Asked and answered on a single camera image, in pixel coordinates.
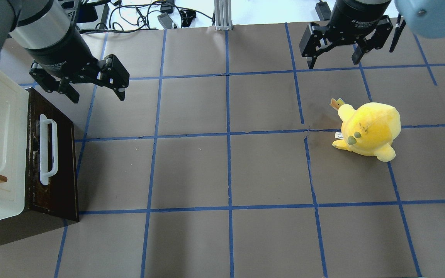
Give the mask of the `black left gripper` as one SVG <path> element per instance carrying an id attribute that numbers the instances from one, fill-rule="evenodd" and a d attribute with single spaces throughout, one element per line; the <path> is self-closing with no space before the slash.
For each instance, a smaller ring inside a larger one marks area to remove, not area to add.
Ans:
<path id="1" fill-rule="evenodd" d="M 114 54 L 98 62 L 75 26 L 70 26 L 57 43 L 43 49 L 30 49 L 29 53 L 35 61 L 29 74 L 48 93 L 57 92 L 67 96 L 72 103 L 78 103 L 80 95 L 70 82 L 98 83 L 113 90 L 120 101 L 126 98 L 130 80 L 128 70 Z"/>

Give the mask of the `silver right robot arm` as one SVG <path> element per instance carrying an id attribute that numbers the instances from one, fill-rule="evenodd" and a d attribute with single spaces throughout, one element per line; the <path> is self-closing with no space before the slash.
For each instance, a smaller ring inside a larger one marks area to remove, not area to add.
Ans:
<path id="1" fill-rule="evenodd" d="M 393 52 L 404 27 L 418 36 L 445 37 L 445 0 L 396 0 L 398 19 L 393 24 L 385 14 L 389 0 L 338 0 L 325 26 L 309 23 L 299 43 L 301 56 L 313 69 L 317 58 L 337 46 L 355 45 L 352 55 L 357 65 L 373 49 L 381 49 L 394 32 Z"/>

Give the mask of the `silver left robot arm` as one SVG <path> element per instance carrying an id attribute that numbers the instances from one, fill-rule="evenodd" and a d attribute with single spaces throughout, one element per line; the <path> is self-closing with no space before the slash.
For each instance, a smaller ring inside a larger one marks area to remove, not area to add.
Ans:
<path id="1" fill-rule="evenodd" d="M 73 84 L 95 84 L 125 100 L 127 69 L 116 55 L 95 58 L 58 0 L 0 0 L 0 53 L 8 36 L 33 58 L 29 74 L 45 91 L 78 103 Z"/>

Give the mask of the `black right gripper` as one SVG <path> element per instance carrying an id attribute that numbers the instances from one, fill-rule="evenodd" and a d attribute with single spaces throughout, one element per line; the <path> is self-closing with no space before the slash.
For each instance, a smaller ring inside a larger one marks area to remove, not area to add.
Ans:
<path id="1" fill-rule="evenodd" d="M 373 49 L 381 49 L 393 30 L 385 15 L 390 0 L 337 0 L 325 26 L 308 23 L 299 43 L 301 56 L 313 69 L 318 56 L 336 46 L 356 44 L 352 62 L 358 65 Z"/>

